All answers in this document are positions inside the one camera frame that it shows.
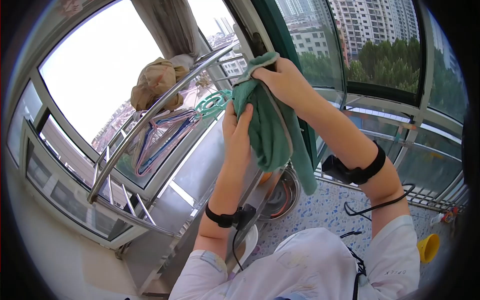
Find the hand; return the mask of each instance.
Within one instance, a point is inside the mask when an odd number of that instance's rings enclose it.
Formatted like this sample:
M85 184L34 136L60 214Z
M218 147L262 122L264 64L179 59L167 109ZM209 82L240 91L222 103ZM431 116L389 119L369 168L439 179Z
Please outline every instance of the hand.
M248 127L253 115L253 105L247 104L237 123L233 102L229 101L223 117L223 140L225 143L225 162L236 173L244 173L250 162L250 138Z
M252 76L263 81L275 97L293 108L297 115L307 113L312 98L318 94L290 60L279 58L275 67L276 72L258 68Z

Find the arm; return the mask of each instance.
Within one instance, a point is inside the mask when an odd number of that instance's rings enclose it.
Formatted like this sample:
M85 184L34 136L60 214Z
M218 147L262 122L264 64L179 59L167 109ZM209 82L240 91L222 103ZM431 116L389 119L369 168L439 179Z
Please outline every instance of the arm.
M309 123L347 168L368 167L377 156L376 145L347 116L315 92L291 61L280 58L276 71L259 68L253 76L265 82L280 101ZM370 198L372 206L404 194L396 169L388 158L383 168L360 188ZM409 215L405 198L373 210L372 237L401 215Z
M231 215L237 211L243 189L243 176L250 161L248 126L252 114L252 105L248 104L237 124L233 103L230 101L227 105L222 124L225 162L218 175L212 197L208 201L208 207L217 215ZM230 230L221 228L204 213L193 250L209 250L225 260Z

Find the stainless steel drying rack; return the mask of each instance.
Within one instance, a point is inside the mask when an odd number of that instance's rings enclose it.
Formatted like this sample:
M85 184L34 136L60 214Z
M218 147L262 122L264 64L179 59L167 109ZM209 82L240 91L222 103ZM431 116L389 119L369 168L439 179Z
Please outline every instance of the stainless steel drying rack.
M132 117L130 117L126 122L120 127L120 129L115 133L113 138L110 140L108 143L107 147L105 150L100 154L98 157L97 161L94 164L94 178L93 178L93 186L92 189L90 190L87 201L90 204L93 204L93 202L98 203L99 205L102 205L106 209L112 211L113 213L123 217L126 219L128 222L140 226L158 233L161 233L163 235L171 236L171 237L176 237L179 238L182 236L183 230L180 231L180 233L177 232L172 232L168 229L159 227L158 225L155 224L153 219L151 218L147 208L145 207L144 203L142 202L142 199L139 194L136 194L136 197L138 199L138 202L140 206L142 207L142 210L144 212L143 217L139 217L135 211L134 207L130 201L130 198L128 197L127 191L125 189L125 186L122 184L122 189L123 189L123 194L125 195L125 200L127 202L127 205L129 207L130 213L123 211L121 208L117 207L114 204L113 201L113 195L112 195L112 183L111 183L111 178L110 178L110 172L113 170L115 167L116 163L122 156L122 154L125 152L127 149L128 145L132 142L134 137L142 130L144 126L148 124L148 122L163 108L163 106L170 101L170 99L175 96L179 91L182 90L184 86L190 83L191 80L193 80L196 76L198 76L202 71L206 70L207 68L219 65L223 63L223 61L220 61L219 59L229 53L230 51L233 50L233 48L237 45L239 45L239 41L235 41L232 44L223 47L221 49L217 49L211 53L209 53L209 57L202 58L202 62L200 65L197 64L197 66L190 71L183 79L181 79L179 82L177 82L171 89L169 89L163 96L161 96L156 103L152 105L152 107L144 113L144 115L140 118L140 120L133 126L133 128L126 133L125 130L127 127L131 124L132 122ZM242 59L243 56L238 56L236 57L237 60ZM220 79L216 79L215 81L221 81L221 80L229 80L229 79L234 79L238 78L239 76L228 76ZM123 140L119 144L119 146L113 151L113 153L110 153L110 149L112 146L116 143L117 139L122 136ZM102 168L101 163L106 161L105 166ZM99 192L105 183L105 180L107 181L107 186L108 186L108 192L109 192L109 201L106 201L102 197L99 197Z

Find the beige bag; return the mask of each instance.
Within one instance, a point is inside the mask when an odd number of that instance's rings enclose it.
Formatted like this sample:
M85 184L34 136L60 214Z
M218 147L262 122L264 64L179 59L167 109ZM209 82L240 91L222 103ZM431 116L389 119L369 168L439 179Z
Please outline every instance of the beige bag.
M162 94L180 81L188 70L183 66L173 67L171 62L158 58L149 63L140 73L137 85L132 88L130 103L135 110L147 110ZM174 110L183 104L183 96L176 94L163 108Z

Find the person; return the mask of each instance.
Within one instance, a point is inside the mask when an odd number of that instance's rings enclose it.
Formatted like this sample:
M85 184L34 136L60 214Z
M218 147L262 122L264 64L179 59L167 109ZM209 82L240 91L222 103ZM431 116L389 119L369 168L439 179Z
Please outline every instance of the person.
M376 144L318 95L291 61L279 58L276 72L259 68L252 75L308 122L348 169L365 169L374 161L379 151ZM225 161L208 202L217 215L231 215L237 209L251 155L251 118L251 104L238 123L232 103L228 104L223 120ZM404 194L388 158L360 188L372 206ZM418 288L420 255L406 198L372 211L372 241L365 261L339 236L325 228L310 228L288 237L272 255L228 280L225 258L230 231L203 215L193 252L170 300L386 300Z

